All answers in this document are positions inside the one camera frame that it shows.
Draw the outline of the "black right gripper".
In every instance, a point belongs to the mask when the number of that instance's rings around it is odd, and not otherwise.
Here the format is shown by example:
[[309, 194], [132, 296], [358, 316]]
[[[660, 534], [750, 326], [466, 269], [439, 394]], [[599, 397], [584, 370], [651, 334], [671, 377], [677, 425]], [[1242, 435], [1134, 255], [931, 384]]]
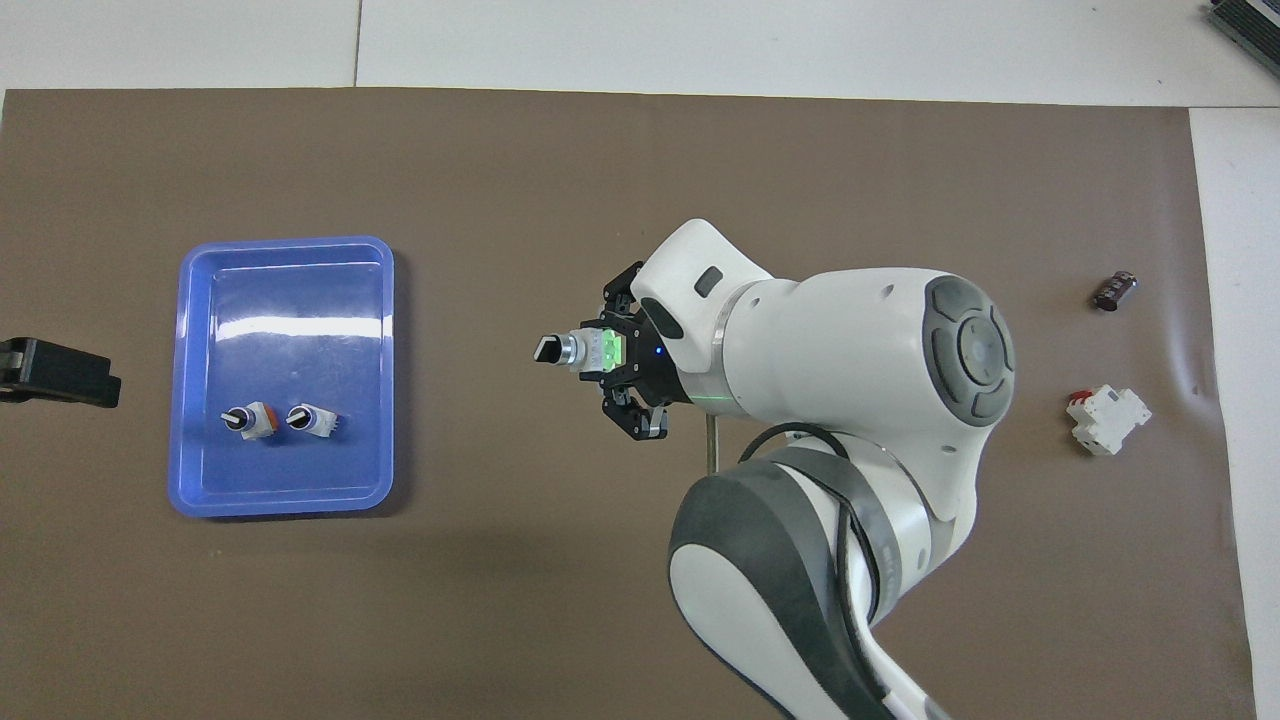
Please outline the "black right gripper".
[[669, 404], [691, 404], [664, 341], [636, 304], [632, 282], [644, 263], [634, 263], [602, 291], [602, 307], [582, 328], [626, 334], [626, 365], [632, 370], [585, 372], [582, 380], [602, 393], [602, 411], [635, 441], [664, 439]]

